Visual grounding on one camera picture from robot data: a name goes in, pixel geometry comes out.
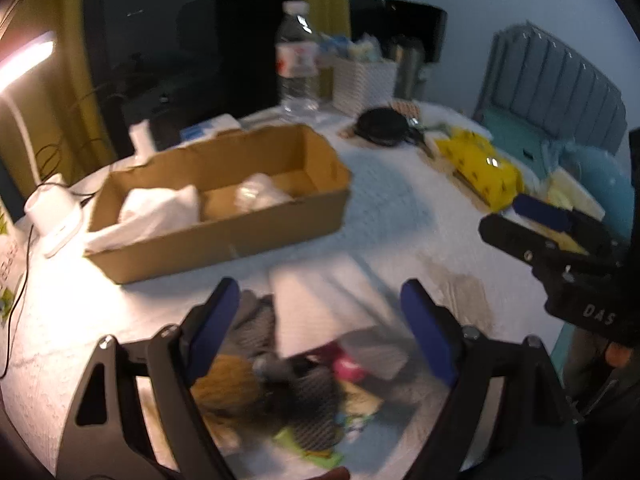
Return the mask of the pink plush toy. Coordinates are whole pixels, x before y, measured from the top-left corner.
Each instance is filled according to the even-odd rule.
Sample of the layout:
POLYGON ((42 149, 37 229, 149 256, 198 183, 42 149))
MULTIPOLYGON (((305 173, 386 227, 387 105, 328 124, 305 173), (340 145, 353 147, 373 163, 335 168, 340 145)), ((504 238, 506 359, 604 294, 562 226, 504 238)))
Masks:
POLYGON ((367 377, 368 373, 335 341, 318 349, 317 356, 339 380, 356 384, 367 377))

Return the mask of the white paper towel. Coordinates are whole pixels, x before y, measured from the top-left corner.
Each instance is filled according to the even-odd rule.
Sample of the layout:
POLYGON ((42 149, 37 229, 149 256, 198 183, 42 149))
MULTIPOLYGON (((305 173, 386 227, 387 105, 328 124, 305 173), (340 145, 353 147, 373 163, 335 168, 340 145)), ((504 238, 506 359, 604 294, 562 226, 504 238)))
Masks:
POLYGON ((388 303, 349 256, 294 261, 269 272, 277 352, 290 358, 378 326, 388 303))

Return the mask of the white cloth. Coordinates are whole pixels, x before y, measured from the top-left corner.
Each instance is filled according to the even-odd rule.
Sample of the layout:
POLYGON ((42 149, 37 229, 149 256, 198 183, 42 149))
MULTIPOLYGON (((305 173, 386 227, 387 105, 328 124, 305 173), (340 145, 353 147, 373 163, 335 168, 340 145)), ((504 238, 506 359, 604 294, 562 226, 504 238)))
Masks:
POLYGON ((89 254, 127 247, 182 231, 200 222, 200 196, 192 184, 171 188, 134 188, 112 226, 86 235, 89 254))

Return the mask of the clear bubble wrap ball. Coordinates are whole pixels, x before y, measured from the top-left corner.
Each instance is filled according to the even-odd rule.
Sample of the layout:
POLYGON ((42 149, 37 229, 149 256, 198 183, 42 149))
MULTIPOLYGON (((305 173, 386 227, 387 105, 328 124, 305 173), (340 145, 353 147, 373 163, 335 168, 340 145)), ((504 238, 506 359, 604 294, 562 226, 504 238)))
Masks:
POLYGON ((252 174, 238 185, 234 194, 235 207, 241 212, 262 210, 291 200, 266 174, 252 174))

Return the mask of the brown furry toy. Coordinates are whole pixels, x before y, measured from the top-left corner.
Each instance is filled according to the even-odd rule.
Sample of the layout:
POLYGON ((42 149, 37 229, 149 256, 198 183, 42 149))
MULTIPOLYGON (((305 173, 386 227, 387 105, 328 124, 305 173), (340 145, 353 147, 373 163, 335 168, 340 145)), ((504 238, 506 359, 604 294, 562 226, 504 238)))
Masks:
POLYGON ((194 382, 190 391, 202 410, 229 417, 244 413, 264 393, 252 363, 230 354, 216 356, 208 372, 194 382))

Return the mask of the grey padded chair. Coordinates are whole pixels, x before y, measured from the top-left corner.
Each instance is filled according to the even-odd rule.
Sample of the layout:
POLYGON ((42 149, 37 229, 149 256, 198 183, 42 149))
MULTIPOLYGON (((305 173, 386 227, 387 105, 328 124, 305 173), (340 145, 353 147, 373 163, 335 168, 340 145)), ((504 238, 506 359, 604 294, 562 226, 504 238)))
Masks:
POLYGON ((564 143, 615 154, 627 130, 622 92, 573 48, 532 23, 496 32, 474 119, 501 151, 543 179, 564 143))

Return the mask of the grey knit glove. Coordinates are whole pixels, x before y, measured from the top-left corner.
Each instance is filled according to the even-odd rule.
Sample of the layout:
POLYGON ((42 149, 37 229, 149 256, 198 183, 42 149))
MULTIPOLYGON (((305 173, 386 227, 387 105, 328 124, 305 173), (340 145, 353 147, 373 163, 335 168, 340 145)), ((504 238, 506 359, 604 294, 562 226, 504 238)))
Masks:
POLYGON ((258 382, 258 406, 283 422, 299 448, 329 453, 341 435, 341 388, 326 364, 306 356, 278 356, 277 325, 273 296, 243 290, 219 354, 247 362, 258 382))

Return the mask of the brown cardboard box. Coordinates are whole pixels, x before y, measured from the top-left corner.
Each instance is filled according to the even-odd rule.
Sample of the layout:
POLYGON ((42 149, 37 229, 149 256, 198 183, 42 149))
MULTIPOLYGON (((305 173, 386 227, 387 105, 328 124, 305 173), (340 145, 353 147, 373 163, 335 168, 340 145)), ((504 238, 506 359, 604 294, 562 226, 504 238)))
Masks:
POLYGON ((96 198, 88 232, 105 234, 119 226, 134 190, 178 192, 187 186, 198 198, 192 226, 120 247, 86 247, 84 255, 114 283, 129 284, 268 252, 341 229, 351 183, 334 147, 306 125, 224 131, 112 172, 96 198), (288 201, 242 211, 236 192, 255 174, 270 177, 288 201))

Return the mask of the white desk lamp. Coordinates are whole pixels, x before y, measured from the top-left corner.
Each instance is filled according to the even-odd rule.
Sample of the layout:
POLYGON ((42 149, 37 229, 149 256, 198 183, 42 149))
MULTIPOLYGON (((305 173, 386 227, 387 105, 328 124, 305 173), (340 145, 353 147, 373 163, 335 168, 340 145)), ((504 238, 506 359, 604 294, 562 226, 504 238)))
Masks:
POLYGON ((36 185, 35 191, 26 200, 24 213, 39 235, 40 252, 44 258, 55 256, 78 233, 84 214, 78 197, 72 193, 62 174, 55 174, 46 180, 40 176, 32 139, 24 116, 10 95, 9 86, 50 58, 54 49, 55 33, 44 32, 1 61, 1 99, 21 133, 36 185))

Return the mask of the black round pouch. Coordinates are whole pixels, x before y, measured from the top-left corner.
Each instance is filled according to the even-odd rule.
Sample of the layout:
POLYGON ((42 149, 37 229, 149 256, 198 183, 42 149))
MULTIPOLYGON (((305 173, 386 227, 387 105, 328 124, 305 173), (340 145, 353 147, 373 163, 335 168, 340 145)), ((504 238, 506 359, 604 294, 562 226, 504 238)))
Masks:
POLYGON ((391 107, 375 107, 363 112, 352 127, 355 136, 382 148, 409 143, 423 145, 424 135, 409 119, 391 107))

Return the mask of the steel thermos cup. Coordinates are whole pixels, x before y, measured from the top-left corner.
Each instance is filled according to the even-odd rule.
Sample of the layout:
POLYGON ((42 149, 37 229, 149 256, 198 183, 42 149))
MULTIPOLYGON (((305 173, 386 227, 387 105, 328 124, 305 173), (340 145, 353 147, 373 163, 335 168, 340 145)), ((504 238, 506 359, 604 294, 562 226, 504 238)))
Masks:
POLYGON ((411 100, 418 84, 420 70, 424 64, 424 49, 420 41, 410 41, 404 46, 393 44, 392 60, 397 64, 394 97, 411 100))

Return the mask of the white power adapter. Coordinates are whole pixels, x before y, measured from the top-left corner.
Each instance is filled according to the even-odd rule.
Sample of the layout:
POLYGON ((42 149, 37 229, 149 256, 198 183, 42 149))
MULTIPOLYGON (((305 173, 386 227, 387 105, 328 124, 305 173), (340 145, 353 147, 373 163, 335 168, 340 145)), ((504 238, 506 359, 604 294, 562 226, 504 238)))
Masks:
POLYGON ((134 146, 134 164, 142 166, 156 153, 150 122, 145 119, 131 125, 129 137, 134 146))

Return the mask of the blue white tissue pack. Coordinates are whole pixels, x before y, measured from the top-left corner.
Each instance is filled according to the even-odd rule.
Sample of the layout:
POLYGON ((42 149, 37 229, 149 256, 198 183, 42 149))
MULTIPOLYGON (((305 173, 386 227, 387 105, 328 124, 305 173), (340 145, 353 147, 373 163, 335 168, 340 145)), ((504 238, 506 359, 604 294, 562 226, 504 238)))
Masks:
POLYGON ((214 138, 218 133, 227 130, 238 130, 241 128, 241 124, 234 117, 229 114, 223 114, 204 120, 204 122, 200 122, 199 124, 181 129, 180 140, 182 143, 186 143, 201 139, 210 139, 214 138))

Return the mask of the white plastic basket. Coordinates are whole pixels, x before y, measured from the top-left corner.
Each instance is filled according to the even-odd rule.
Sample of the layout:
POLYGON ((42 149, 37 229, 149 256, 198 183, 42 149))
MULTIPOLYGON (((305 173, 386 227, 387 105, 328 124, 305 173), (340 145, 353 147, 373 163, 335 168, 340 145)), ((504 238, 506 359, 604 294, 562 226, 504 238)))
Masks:
POLYGON ((397 64, 390 60, 357 62, 337 58, 333 63, 333 107, 346 116, 357 117, 370 108, 390 104, 397 70, 397 64))

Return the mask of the clear water bottle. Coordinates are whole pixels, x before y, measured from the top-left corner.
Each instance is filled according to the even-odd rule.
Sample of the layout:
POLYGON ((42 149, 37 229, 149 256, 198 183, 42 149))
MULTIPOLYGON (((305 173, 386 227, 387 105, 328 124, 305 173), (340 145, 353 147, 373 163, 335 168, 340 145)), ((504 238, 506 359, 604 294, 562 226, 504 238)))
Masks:
POLYGON ((307 120, 319 109, 320 40, 309 21, 309 4, 283 3, 276 42, 280 107, 291 119, 307 120))

